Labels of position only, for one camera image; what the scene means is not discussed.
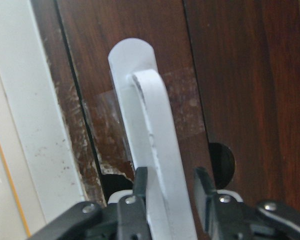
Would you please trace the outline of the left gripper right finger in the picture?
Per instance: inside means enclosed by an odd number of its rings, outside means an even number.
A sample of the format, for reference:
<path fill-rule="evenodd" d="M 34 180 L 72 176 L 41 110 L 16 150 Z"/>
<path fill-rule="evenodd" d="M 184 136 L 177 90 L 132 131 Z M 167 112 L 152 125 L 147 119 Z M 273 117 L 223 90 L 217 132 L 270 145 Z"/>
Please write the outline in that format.
<path fill-rule="evenodd" d="M 227 194 L 218 193 L 207 170 L 194 170 L 194 199 L 203 230 L 212 240 L 252 240 L 242 207 Z"/>

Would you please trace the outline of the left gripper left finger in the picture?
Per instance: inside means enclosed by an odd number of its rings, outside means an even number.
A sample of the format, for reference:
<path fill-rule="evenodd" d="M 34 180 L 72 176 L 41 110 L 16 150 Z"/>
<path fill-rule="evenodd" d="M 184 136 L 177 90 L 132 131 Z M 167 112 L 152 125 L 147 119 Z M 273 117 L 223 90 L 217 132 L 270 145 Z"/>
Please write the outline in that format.
<path fill-rule="evenodd" d="M 149 225 L 146 210 L 148 168 L 138 167 L 132 194 L 123 196 L 117 204 L 117 239 L 148 240 Z"/>

